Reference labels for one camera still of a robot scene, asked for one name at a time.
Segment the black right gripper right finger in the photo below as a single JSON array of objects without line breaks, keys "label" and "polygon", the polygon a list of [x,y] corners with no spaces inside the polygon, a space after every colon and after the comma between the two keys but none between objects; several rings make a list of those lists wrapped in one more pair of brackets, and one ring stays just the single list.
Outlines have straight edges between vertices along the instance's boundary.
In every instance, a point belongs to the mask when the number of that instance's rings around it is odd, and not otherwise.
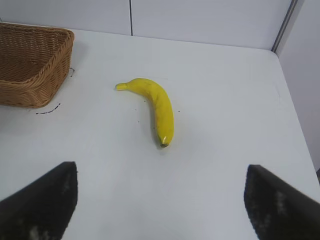
[{"label": "black right gripper right finger", "polygon": [[247,168],[243,193],[260,240],[318,240],[320,204],[261,165]]}]

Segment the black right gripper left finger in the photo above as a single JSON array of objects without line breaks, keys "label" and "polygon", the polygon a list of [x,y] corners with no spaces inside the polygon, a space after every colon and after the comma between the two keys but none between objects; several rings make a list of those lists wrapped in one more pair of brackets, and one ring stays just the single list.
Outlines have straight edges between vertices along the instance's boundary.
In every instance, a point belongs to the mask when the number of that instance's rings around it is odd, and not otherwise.
[{"label": "black right gripper left finger", "polygon": [[60,240],[78,203],[78,171],[65,161],[0,202],[2,240]]}]

